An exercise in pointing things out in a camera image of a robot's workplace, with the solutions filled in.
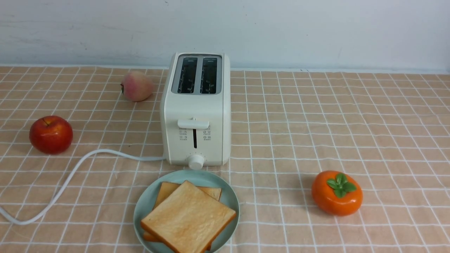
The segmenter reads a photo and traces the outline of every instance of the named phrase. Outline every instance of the toaster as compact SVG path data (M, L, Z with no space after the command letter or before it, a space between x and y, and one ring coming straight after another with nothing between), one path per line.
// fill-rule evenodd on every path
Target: toaster
M231 153L230 59L226 54L175 53L160 102L164 158L199 170Z

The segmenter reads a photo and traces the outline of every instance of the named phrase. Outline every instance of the power cord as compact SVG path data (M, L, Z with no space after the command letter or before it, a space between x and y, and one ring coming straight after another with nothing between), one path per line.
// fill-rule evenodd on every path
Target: power cord
M78 163L75 165L75 167L73 168L72 172L70 173L69 177L67 177L66 181L64 182L63 186L61 187L61 189L59 189L58 193L55 195L55 197L52 199L52 201L50 201L50 203L47 205L47 207L44 208L44 210L42 210L38 215L34 216L34 218L31 218L27 221L19 221L17 219L15 219L14 217L12 217L11 215L9 215L3 208L0 207L0 213L11 223L16 224L16 225L28 225L31 224L35 221L37 221L39 218L41 218L55 203L56 201L58 201L59 197L61 196L61 194L63 194L63 191L66 189L67 185L69 184L70 180L72 179L73 175L75 174L75 172L77 171L78 167L81 165L81 163L83 163L89 156L93 155L93 154L97 154L97 153L109 153L109 154L115 154L118 156L122 156L125 158L130 158L133 160L137 160L137 161L143 161L143 162L147 162L147 161L161 161L164 160L164 157L137 157L137 156L132 156L129 154L125 154L122 152L118 152L115 150L111 150L111 149L97 149L94 151L91 151L89 153L87 153L85 156L83 156L80 161L78 161Z

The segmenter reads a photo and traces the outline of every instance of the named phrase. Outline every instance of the light blue plate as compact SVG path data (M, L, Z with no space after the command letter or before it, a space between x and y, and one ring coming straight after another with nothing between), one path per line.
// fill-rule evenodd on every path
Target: light blue plate
M234 218L234 220L219 234L212 243L211 250L206 251L206 253L213 253L221 249L236 231L240 216L239 201L236 193L227 182L207 171L189 169L175 171L154 181L147 189L145 189L136 204L133 217L135 232L142 245L152 253L173 253L173 251L164 243L148 242L144 240L142 238L144 230L140 226L140 221L152 211L162 182L182 184L185 180L189 180L196 186L222 188L220 202L236 211L236 218Z

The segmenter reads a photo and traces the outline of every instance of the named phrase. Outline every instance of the orange persimmon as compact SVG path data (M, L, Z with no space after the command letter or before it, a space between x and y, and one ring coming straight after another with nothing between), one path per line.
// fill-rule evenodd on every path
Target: orange persimmon
M338 171L319 173L312 184L311 194L320 209L336 216L355 213L363 202L363 191L359 184Z

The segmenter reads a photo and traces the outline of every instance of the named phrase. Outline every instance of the apple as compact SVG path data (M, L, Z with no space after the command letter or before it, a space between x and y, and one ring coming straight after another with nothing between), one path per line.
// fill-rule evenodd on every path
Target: apple
M30 142L45 154L66 151L73 140L72 126L65 119L50 115L36 120L30 128Z

